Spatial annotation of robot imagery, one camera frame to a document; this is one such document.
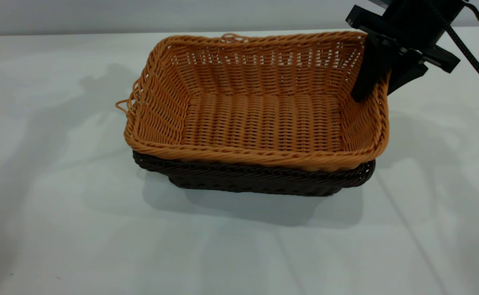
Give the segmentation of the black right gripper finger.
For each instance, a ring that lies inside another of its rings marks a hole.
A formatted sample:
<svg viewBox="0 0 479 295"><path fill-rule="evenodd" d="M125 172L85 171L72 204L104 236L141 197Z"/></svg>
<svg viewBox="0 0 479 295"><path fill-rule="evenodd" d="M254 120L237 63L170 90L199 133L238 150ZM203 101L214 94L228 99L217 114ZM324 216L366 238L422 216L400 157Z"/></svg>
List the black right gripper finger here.
<svg viewBox="0 0 479 295"><path fill-rule="evenodd" d="M395 64L396 44L378 35L368 35L360 71L350 93L354 101L364 101Z"/></svg>
<svg viewBox="0 0 479 295"><path fill-rule="evenodd" d="M427 71L428 67L419 52L406 52L391 69L388 94L391 95L405 84L422 77Z"/></svg>

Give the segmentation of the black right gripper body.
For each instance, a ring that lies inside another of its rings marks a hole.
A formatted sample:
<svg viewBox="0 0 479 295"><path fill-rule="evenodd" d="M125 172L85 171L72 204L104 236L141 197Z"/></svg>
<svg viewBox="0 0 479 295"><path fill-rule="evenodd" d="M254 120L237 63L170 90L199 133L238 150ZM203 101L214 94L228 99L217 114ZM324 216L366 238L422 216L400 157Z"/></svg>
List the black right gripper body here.
<svg viewBox="0 0 479 295"><path fill-rule="evenodd" d="M460 0L379 0L382 15L355 5L346 22L368 35L373 56L394 65L408 54L451 73L460 62L436 43L461 12Z"/></svg>

